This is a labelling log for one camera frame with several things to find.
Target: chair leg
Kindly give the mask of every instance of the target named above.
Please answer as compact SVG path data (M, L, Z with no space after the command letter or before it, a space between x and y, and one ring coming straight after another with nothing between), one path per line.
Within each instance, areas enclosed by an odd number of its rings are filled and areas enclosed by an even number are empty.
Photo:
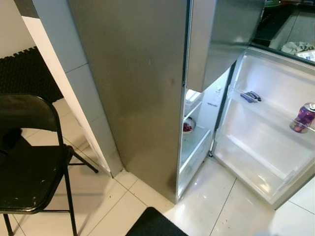
M79 154L77 154L72 148L69 148L69 151L80 161L82 161L86 166L88 166L91 170L93 170L95 173L98 173L98 170L94 168L89 162L87 162L83 157L81 157Z
M71 194L69 173L68 173L68 168L67 167L65 168L65 171L64 171L64 179L65 179L65 186L66 186L66 189L67 189L69 213L70 213L70 218L71 218L71 225L72 225L73 236L78 236L77 228L75 226L74 210L73 210L73 203L72 203L72 194Z
M14 233L13 233L12 228L11 228L11 224L10 224L9 216L8 216L7 214L3 214L3 217L4 217L4 221L5 221L6 229L8 230L8 234L9 234L9 236L13 236L13 235L14 235Z

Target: white tile floor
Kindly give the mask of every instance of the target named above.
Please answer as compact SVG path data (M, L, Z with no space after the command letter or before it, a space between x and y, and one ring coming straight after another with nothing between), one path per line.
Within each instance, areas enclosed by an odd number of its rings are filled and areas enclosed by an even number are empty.
M64 140L78 153L94 159L80 126L64 100L55 104ZM24 130L33 145L56 142L51 132ZM128 172L111 179L85 166L69 168L74 211L81 236L124 236L147 206L153 206L189 236L314 236L315 180L312 179L279 210L265 206L232 174L206 159L184 198L173 205ZM64 182L49 209L67 208ZM17 236L70 236L67 213L10 216ZM6 235L0 220L0 236Z

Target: black mat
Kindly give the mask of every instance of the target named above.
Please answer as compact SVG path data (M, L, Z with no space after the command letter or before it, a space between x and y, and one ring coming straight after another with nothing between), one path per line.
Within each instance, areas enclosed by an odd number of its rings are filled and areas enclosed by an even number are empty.
M155 208L148 207L126 236L187 236Z
M51 103L63 98L36 47L0 59L0 93L30 93Z

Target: can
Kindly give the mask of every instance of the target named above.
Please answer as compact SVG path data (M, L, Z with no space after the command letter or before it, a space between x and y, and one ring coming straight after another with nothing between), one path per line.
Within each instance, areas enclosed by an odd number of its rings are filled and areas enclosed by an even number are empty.
M305 103L304 106L301 107L297 117L291 122L290 128L298 133L306 133L314 118L315 103Z

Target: refrigerator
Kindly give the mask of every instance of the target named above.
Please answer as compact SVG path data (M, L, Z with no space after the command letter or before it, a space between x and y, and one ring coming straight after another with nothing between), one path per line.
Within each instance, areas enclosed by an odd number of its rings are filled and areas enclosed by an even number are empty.
M68 3L127 171L177 203L209 156L273 208L314 175L314 67L249 46L264 0Z

